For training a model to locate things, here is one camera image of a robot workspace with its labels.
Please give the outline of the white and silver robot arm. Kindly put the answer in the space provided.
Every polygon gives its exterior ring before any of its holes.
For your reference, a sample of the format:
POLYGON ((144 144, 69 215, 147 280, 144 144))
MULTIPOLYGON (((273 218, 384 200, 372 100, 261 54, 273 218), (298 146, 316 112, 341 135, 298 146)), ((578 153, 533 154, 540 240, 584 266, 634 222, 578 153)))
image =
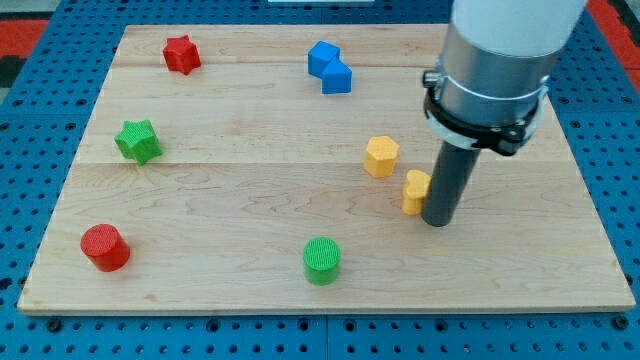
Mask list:
POLYGON ((586 0, 455 0, 423 75, 431 127, 455 148, 514 155, 542 119, 546 82, 586 0))

